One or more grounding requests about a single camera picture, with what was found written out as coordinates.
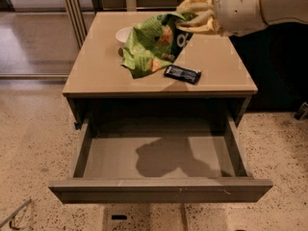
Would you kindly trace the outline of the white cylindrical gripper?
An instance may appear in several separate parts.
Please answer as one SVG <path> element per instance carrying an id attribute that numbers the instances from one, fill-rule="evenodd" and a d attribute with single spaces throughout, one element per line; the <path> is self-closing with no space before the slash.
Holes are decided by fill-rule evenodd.
<path id="1" fill-rule="evenodd" d="M 179 30 L 191 34 L 242 37 L 268 27 L 261 16 L 260 0 L 185 0 L 176 11 L 204 12 L 176 23 Z"/>

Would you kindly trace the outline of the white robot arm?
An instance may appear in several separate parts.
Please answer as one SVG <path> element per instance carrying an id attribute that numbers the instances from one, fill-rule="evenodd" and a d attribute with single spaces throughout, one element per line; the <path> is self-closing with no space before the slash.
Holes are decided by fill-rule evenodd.
<path id="1" fill-rule="evenodd" d="M 176 11 L 194 15 L 178 29 L 202 35 L 242 37 L 270 25 L 308 23 L 308 0 L 185 0 Z"/>

